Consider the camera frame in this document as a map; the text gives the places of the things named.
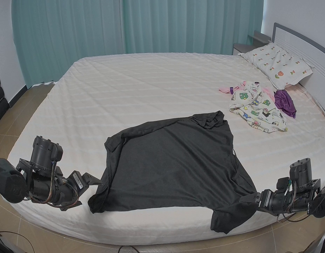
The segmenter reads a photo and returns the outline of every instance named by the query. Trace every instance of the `green curtain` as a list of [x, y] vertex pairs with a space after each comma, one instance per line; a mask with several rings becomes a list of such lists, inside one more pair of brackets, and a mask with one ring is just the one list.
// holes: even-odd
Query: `green curtain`
[[232, 54], [261, 30], [263, 0], [12, 0], [27, 87], [58, 81], [87, 56], [139, 52]]

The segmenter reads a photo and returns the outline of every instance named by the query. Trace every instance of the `white wall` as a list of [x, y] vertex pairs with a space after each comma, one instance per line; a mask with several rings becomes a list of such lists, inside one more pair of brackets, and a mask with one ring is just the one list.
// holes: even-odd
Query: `white wall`
[[9, 102], [25, 86], [13, 41], [12, 0], [0, 0], [0, 80]]
[[262, 33], [272, 36], [274, 22], [325, 47], [325, 0], [265, 0]]

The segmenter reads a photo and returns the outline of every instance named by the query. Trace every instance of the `white pillow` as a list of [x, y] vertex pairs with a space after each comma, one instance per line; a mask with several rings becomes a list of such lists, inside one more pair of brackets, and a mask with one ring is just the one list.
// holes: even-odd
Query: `white pillow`
[[277, 89], [295, 85], [312, 74], [312, 68], [301, 57], [287, 53], [274, 43], [239, 55], [260, 69]]

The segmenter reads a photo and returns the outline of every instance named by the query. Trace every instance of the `nightstand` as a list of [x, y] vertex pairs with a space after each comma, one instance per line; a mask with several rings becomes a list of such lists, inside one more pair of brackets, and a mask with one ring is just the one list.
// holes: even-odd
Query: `nightstand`
[[238, 53], [246, 53], [255, 48], [262, 47], [264, 45], [269, 44], [269, 40], [271, 40], [270, 36], [262, 34], [258, 31], [254, 31], [254, 35], [248, 35], [248, 36], [253, 39], [253, 44], [248, 45], [248, 44], [234, 43], [233, 55], [237, 55]]

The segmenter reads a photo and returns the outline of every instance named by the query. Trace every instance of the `black fabric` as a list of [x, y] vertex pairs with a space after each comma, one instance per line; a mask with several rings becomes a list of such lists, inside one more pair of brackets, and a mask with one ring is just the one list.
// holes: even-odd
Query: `black fabric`
[[89, 199], [92, 213], [172, 206], [213, 209], [211, 230], [228, 233], [255, 208], [239, 203], [255, 186], [233, 152], [218, 111], [147, 122], [105, 142], [105, 183]]

